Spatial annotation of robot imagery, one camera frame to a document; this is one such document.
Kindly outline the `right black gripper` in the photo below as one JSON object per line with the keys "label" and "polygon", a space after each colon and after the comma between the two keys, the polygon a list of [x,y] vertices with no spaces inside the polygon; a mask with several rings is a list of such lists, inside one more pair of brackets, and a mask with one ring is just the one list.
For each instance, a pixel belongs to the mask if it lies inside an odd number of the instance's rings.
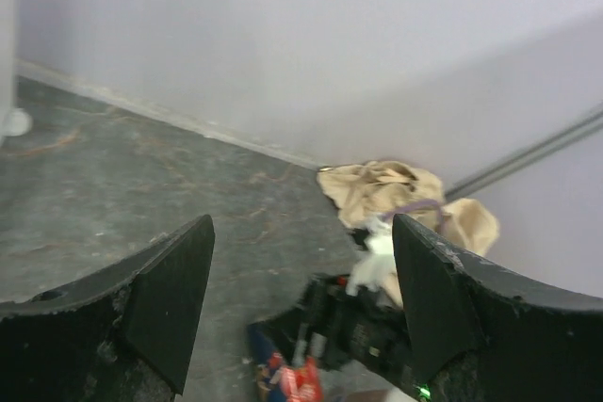
{"label": "right black gripper", "polygon": [[380,306],[365,286],[349,295],[348,282],[347,274],[313,275],[290,309],[263,321],[263,336],[287,364],[309,357],[312,339],[322,337],[321,368],[357,361],[405,393],[420,393],[404,311]]}

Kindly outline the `dark blue food can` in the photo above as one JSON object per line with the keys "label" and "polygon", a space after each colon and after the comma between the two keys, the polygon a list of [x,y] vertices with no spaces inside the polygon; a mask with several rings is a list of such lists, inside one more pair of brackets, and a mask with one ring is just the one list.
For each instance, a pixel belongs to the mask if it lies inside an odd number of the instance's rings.
{"label": "dark blue food can", "polygon": [[258,397],[263,402],[319,402],[324,393],[316,360],[311,356],[294,363],[296,339],[269,322],[247,327]]}

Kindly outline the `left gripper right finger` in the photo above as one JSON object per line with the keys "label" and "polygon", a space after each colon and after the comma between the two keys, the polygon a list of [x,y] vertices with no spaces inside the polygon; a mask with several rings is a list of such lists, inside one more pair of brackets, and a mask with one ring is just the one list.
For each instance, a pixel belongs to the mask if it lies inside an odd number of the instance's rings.
{"label": "left gripper right finger", "polygon": [[517,274],[408,216],[393,243],[416,379],[433,401],[599,401],[602,300]]}

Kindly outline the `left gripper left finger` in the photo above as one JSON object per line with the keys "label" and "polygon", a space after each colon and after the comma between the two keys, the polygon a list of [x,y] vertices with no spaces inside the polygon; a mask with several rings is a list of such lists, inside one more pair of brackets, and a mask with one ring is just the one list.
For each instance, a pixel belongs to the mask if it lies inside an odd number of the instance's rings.
{"label": "left gripper left finger", "polygon": [[215,244],[211,216],[86,277],[1,305],[4,401],[172,401]]}

